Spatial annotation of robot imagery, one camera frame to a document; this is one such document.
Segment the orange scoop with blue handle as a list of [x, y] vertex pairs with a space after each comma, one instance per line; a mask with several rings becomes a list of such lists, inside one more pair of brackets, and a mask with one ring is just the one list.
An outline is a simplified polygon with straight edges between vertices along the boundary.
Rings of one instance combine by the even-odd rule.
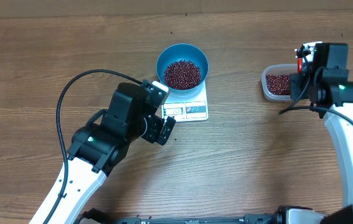
[[302, 58], [297, 59], [297, 70], [298, 70], [298, 73], [301, 73], [303, 70], [303, 59]]

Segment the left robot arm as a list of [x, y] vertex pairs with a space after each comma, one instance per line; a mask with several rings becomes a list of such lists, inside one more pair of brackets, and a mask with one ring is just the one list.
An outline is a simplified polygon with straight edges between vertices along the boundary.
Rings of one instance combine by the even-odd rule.
[[145, 80], [141, 85], [120, 83], [108, 109], [95, 113], [78, 129], [55, 184], [31, 223], [73, 223], [89, 198], [113, 168], [126, 157], [137, 138], [165, 145], [176, 123], [156, 116], [166, 101], [165, 85]]

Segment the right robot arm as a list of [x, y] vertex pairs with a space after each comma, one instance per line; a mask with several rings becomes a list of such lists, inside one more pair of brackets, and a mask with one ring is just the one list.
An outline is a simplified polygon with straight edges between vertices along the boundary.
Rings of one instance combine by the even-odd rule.
[[324, 121], [336, 150], [342, 179], [342, 209], [323, 215], [310, 208], [280, 206], [273, 223], [353, 223], [353, 82], [348, 80], [348, 45], [308, 42], [296, 49], [292, 104], [280, 111], [310, 110]]

